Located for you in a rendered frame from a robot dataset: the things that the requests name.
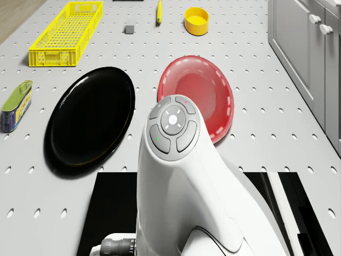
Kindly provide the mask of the banana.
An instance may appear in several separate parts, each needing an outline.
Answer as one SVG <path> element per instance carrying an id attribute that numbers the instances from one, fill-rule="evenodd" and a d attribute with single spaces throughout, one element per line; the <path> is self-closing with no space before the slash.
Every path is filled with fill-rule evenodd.
<path id="1" fill-rule="evenodd" d="M 157 11 L 156 11 L 156 26 L 160 26 L 163 18 L 162 0 L 158 0 Z"/>

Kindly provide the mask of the yellow bowl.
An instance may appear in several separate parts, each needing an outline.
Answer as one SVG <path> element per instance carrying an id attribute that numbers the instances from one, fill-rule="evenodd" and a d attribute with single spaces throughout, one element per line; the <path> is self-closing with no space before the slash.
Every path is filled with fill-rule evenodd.
<path id="1" fill-rule="evenodd" d="M 200 7 L 190 7 L 185 11 L 184 25 L 190 34 L 204 35 L 208 32 L 209 15 Z"/>

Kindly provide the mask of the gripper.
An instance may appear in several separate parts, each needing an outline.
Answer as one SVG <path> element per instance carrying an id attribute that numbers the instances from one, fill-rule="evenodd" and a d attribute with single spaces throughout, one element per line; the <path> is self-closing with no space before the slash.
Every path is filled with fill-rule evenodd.
<path id="1" fill-rule="evenodd" d="M 90 256 L 137 256 L 136 228 L 130 233 L 112 233 L 91 248 Z"/>

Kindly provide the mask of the black stove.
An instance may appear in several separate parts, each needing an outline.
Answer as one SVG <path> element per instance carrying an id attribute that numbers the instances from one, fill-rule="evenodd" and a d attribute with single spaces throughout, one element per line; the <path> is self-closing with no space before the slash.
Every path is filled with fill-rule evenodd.
<path id="1" fill-rule="evenodd" d="M 270 175 L 246 172 L 270 207 L 290 255 L 301 249 L 304 256 L 333 256 L 313 207 L 297 173 L 281 172 L 279 178 L 293 214 L 297 231 L 289 228 L 280 213 Z M 89 256 L 91 248 L 112 233 L 133 233 L 136 227 L 136 173 L 97 174 L 76 256 Z"/>

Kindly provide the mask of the flat-sided can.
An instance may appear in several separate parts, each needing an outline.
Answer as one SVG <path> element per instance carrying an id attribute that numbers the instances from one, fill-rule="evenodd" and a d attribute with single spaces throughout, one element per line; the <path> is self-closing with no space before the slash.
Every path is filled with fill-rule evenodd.
<path id="1" fill-rule="evenodd" d="M 3 104 L 0 118 L 2 132 L 11 132 L 18 126 L 31 104 L 32 85 L 33 82 L 30 80 L 23 81 Z"/>

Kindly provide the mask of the red plate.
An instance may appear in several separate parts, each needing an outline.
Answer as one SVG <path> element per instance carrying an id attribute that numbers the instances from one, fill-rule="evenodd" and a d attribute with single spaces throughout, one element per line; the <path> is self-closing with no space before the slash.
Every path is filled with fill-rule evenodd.
<path id="1" fill-rule="evenodd" d="M 229 82 L 216 65 L 194 55 L 175 59 L 160 78 L 157 100 L 173 94 L 184 95 L 197 105 L 212 143 L 226 136 L 233 121 L 234 99 Z"/>

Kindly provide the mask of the yellow basket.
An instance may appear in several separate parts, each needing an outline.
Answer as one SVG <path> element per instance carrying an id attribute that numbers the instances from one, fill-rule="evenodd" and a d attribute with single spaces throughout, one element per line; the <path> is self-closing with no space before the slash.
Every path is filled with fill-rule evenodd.
<path id="1" fill-rule="evenodd" d="M 76 66 L 103 15 L 103 2 L 69 2 L 29 48 L 29 66 Z"/>

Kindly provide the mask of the black plate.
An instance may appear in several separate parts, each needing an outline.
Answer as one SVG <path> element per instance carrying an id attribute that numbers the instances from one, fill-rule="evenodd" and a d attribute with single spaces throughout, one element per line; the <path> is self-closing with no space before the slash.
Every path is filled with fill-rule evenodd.
<path id="1" fill-rule="evenodd" d="M 48 157 L 70 168 L 103 162 L 125 136 L 134 108 L 134 86 L 123 70 L 101 67 L 86 73 L 52 112 L 45 135 Z"/>

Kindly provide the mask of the white cabinet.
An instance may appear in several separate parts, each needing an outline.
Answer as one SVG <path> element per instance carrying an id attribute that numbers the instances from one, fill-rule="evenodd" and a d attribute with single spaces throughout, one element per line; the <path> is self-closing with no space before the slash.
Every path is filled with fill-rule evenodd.
<path id="1" fill-rule="evenodd" d="M 341 0 L 268 0 L 268 41 L 341 156 Z"/>

